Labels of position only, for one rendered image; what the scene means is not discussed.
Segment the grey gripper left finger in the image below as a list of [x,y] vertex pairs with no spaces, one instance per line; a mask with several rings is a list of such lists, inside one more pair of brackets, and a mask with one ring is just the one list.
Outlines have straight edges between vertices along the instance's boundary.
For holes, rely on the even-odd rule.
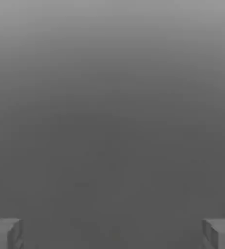
[[22,219],[0,218],[0,249],[24,249]]

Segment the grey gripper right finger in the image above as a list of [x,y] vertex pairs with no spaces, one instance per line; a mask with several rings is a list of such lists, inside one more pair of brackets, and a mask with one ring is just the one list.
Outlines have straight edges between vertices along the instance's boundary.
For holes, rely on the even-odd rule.
[[202,220],[202,249],[225,249],[225,218]]

